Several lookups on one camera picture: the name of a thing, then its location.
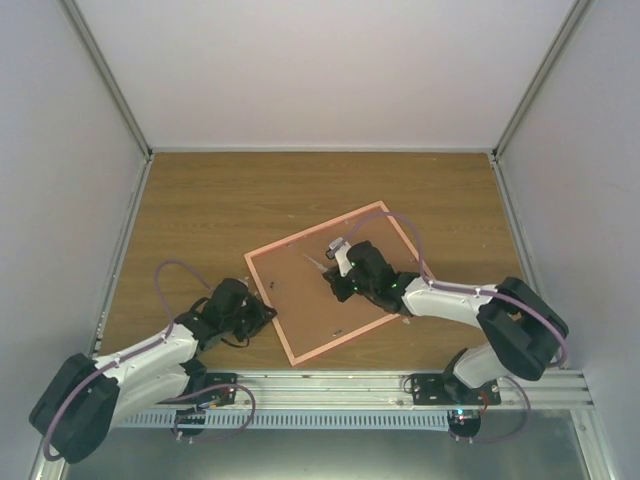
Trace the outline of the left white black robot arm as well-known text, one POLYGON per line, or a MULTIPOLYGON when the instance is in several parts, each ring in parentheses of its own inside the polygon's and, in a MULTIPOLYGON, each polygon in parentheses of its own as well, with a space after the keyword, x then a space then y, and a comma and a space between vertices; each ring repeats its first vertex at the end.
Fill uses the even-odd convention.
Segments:
POLYGON ((156 404, 231 403, 234 379, 214 379, 201 355, 220 344, 247 347, 276 315, 244 282, 226 278, 150 338, 97 358, 70 356, 29 415, 45 459, 78 463, 115 426, 156 404))

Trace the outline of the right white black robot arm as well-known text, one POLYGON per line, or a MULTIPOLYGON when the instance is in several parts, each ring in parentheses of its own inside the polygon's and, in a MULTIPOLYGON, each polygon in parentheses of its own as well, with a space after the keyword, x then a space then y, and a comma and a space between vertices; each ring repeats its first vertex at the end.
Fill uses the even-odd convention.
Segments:
POLYGON ((390 314, 438 317, 480 329, 487 341, 454 356, 442 373, 444 396, 464 405, 503 376, 539 380, 568 357, 567 324, 527 284, 508 277, 497 285, 438 281, 424 271, 397 272, 370 242, 333 241, 335 266, 324 272, 334 296, 354 295, 390 314))

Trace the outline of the long clear glass shard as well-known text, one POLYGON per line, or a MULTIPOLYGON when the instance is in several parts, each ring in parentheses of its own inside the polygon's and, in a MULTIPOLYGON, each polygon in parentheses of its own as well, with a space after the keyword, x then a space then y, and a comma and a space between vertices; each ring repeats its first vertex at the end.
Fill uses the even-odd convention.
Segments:
POLYGON ((320 272, 324 273, 324 272, 326 272, 328 270, 326 266, 324 266, 322 263, 316 261, 315 259, 313 259, 309 255, 303 254, 303 256, 304 256, 304 258, 309 260, 320 272))

